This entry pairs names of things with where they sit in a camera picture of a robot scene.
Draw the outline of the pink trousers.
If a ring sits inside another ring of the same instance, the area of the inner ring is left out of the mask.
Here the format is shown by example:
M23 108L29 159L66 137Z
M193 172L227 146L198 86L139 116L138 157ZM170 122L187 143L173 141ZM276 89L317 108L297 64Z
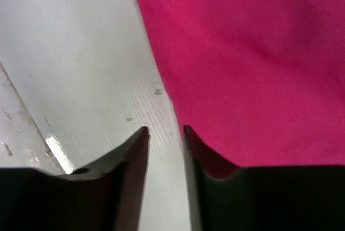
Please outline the pink trousers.
M344 0L137 0L180 127L237 167L344 165Z

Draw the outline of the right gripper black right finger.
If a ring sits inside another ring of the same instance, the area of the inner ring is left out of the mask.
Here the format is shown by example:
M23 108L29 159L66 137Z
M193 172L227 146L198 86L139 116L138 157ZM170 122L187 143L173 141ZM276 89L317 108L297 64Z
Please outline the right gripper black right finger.
M183 132L192 230L344 230L343 166L239 167Z

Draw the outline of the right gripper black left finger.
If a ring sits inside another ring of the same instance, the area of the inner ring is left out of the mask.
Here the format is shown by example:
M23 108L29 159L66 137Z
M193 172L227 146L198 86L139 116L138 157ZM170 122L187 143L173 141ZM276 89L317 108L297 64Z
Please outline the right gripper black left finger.
M1 230L138 230L149 133L71 174L1 169Z

